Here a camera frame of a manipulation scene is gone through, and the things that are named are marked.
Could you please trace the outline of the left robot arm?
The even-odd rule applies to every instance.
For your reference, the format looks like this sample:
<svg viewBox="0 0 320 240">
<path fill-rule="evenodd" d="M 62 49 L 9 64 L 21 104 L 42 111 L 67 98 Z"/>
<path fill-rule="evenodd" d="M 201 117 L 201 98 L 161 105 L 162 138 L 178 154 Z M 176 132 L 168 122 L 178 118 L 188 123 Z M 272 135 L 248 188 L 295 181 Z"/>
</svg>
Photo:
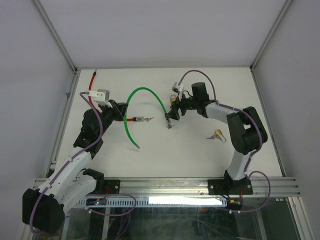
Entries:
<svg viewBox="0 0 320 240">
<path fill-rule="evenodd" d="M 104 174 L 87 165 L 102 147 L 103 134 L 113 121 L 123 120 L 127 108 L 125 102 L 110 100 L 100 110 L 84 112 L 80 133 L 67 159 L 42 185 L 27 189 L 22 196 L 22 221 L 32 233 L 56 233 L 79 200 L 106 192 Z"/>
</svg>

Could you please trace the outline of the green cable lock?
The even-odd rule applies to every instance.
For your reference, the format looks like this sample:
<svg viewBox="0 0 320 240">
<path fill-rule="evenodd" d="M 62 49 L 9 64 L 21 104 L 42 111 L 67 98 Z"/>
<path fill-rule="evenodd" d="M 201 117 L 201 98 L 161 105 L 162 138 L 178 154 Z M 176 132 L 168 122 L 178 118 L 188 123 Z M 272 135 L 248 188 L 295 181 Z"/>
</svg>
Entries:
<svg viewBox="0 0 320 240">
<path fill-rule="evenodd" d="M 158 103 L 160 104 L 160 106 L 161 106 L 161 108 L 162 108 L 162 110 L 163 110 L 163 115 L 164 115 L 164 117 L 165 117 L 165 120 L 166 120 L 166 122 L 167 122 L 167 125 L 168 125 L 168 124 L 172 125 L 171 120 L 168 119 L 168 118 L 166 118 L 167 109 L 166 109 L 165 105 L 163 104 L 162 100 L 160 99 L 160 97 L 159 97 L 152 89 L 150 89 L 150 88 L 148 88 L 148 87 L 141 86 L 141 87 L 138 87 L 138 88 L 134 89 L 134 90 L 130 93 L 130 95 L 128 96 L 128 98 L 127 98 L 127 100 L 126 100 L 126 103 L 128 104 L 128 106 L 129 106 L 129 104 L 130 104 L 133 96 L 134 96 L 137 92 L 139 92 L 139 91 L 147 91 L 147 92 L 149 92 L 150 94 L 152 94 L 152 95 L 155 97 L 155 99 L 158 101 Z M 130 140 L 130 142 L 139 150 L 139 149 L 140 149 L 140 146 L 135 142 L 135 140 L 134 140 L 133 137 L 131 136 L 131 133 L 130 133 L 130 130 L 129 130 L 129 127 L 128 127 L 127 111 L 128 111 L 128 110 L 126 110 L 126 113 L 125 113 L 125 115 L 124 115 L 124 120 L 123 120 L 124 130 L 125 130 L 125 132 L 126 132 L 126 135 L 127 135 L 128 139 Z"/>
</svg>

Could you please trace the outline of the large brass padlock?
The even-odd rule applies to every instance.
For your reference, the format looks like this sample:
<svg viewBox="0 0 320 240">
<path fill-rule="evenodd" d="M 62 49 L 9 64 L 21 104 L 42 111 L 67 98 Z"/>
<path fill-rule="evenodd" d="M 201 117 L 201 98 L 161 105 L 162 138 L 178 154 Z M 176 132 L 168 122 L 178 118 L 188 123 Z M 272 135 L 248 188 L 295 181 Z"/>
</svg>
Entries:
<svg viewBox="0 0 320 240">
<path fill-rule="evenodd" d="M 175 94 L 170 95 L 170 103 L 174 103 L 176 101 L 177 96 Z"/>
</svg>

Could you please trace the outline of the green lock keys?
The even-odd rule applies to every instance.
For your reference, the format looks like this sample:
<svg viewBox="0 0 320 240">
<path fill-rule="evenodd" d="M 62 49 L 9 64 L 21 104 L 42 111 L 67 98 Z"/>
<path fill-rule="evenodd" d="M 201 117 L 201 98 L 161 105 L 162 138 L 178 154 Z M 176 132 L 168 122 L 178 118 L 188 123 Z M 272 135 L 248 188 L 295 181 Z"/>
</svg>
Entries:
<svg viewBox="0 0 320 240">
<path fill-rule="evenodd" d="M 173 126 L 174 126 L 174 125 L 168 124 L 166 127 L 167 127 L 168 129 L 171 129 Z"/>
</svg>

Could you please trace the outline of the small padlock key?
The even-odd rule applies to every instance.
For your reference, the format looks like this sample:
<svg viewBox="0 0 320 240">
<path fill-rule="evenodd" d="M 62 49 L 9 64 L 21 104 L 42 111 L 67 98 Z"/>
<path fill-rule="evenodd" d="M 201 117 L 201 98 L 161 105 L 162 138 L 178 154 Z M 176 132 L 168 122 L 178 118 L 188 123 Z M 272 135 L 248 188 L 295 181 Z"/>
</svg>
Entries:
<svg viewBox="0 0 320 240">
<path fill-rule="evenodd" d="M 211 139 L 211 140 L 213 140 L 213 139 L 215 139 L 217 136 L 214 134 L 214 135 L 212 135 L 212 136 L 210 136 L 210 137 L 207 137 L 207 139 Z"/>
</svg>

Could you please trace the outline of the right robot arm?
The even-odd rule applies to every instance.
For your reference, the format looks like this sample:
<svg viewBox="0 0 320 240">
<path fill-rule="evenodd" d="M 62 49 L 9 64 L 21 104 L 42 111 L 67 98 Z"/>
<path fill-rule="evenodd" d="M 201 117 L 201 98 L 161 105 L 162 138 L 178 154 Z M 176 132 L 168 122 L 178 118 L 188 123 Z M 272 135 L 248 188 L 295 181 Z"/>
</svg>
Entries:
<svg viewBox="0 0 320 240">
<path fill-rule="evenodd" d="M 178 121 L 187 111 L 195 110 L 206 119 L 225 123 L 234 148 L 231 163 L 223 178 L 208 180 L 209 195 L 252 195 L 252 183 L 247 176 L 247 169 L 253 155 L 268 140 L 257 110 L 252 106 L 233 108 L 210 99 L 203 82 L 192 84 L 191 89 L 192 95 L 186 97 L 182 84 L 174 83 L 172 90 L 177 93 L 177 97 L 171 103 L 166 118 Z"/>
</svg>

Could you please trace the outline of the small brass padlock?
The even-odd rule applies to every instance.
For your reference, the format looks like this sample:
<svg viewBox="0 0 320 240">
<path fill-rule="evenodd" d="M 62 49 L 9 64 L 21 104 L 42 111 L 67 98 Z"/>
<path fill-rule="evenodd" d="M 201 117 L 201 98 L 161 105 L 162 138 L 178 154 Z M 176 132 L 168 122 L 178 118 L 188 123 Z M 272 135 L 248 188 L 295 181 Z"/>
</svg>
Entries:
<svg viewBox="0 0 320 240">
<path fill-rule="evenodd" d="M 225 136 L 223 135 L 223 133 L 220 129 L 217 129 L 214 133 L 215 133 L 216 138 L 221 140 L 223 143 L 225 143 L 227 141 L 227 139 L 225 138 Z"/>
</svg>

